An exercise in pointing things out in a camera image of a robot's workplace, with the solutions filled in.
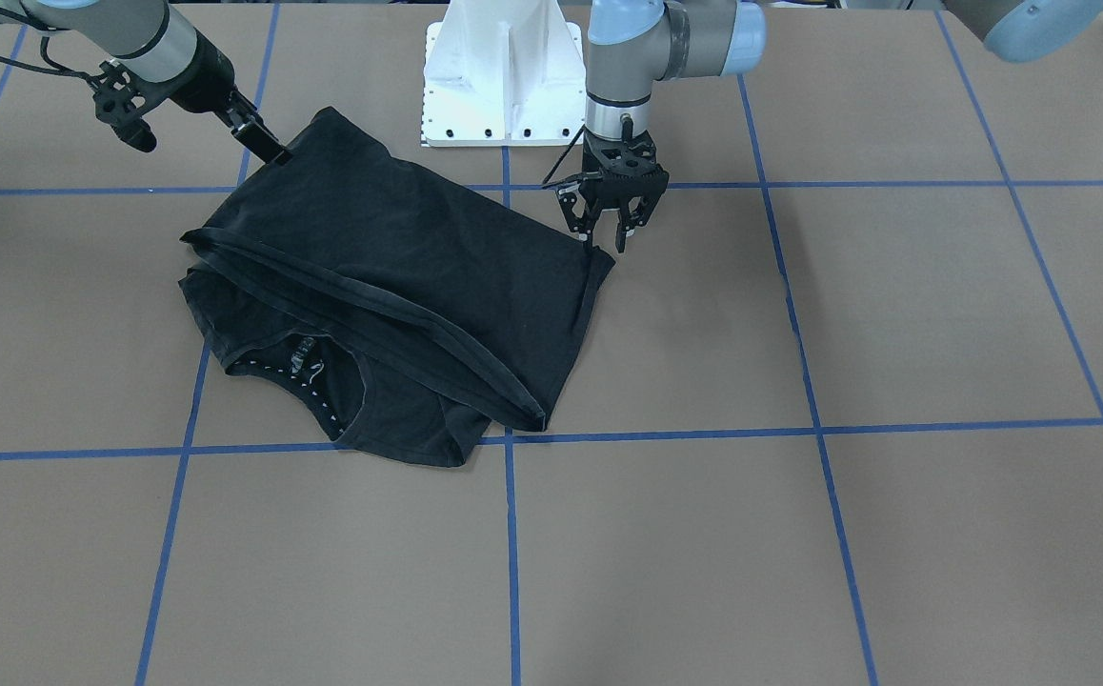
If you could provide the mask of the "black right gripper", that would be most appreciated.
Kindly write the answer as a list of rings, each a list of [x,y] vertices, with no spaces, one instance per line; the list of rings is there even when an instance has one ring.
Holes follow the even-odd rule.
[[[258,110],[235,84],[234,66],[213,43],[199,43],[188,68],[176,77],[172,103],[186,112],[211,112],[264,164],[283,167],[293,152],[260,124]]]

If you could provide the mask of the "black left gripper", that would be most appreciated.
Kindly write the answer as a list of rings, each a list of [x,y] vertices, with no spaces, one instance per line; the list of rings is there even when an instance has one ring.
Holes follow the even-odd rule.
[[[595,225],[604,210],[615,210],[615,250],[627,251],[627,243],[647,225],[662,195],[670,186],[670,173],[658,164],[657,147],[647,131],[634,138],[609,140],[591,131],[585,133],[581,183],[556,184],[557,208],[566,229],[583,247],[595,246]]]

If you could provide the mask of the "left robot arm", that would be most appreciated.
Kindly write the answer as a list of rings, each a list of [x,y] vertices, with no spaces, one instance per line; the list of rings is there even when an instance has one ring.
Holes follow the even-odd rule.
[[[585,56],[585,117],[578,173],[554,190],[566,225],[592,240],[603,212],[617,212],[615,246],[646,226],[670,174],[649,131],[655,84],[740,77],[765,61],[805,84],[843,69],[886,82],[915,64],[923,17],[955,19],[983,51],[1008,65],[1065,49],[1103,17],[1103,1],[595,1]]]

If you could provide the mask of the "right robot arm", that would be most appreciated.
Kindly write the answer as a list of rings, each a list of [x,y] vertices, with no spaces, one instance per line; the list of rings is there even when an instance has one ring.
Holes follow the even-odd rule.
[[[170,101],[188,112],[215,114],[265,164],[285,165],[293,156],[239,90],[231,58],[169,1],[0,1],[0,25],[38,30],[39,56],[46,62],[39,67],[0,56],[2,64],[85,82],[95,116],[137,151],[154,151],[158,139],[144,117]],[[50,58],[50,37],[64,31],[107,54],[98,73]]]

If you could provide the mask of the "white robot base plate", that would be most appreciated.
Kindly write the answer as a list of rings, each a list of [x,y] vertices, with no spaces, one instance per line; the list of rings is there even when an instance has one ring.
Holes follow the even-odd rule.
[[[556,1],[451,1],[425,45],[426,147],[566,144],[585,124],[582,30]]]

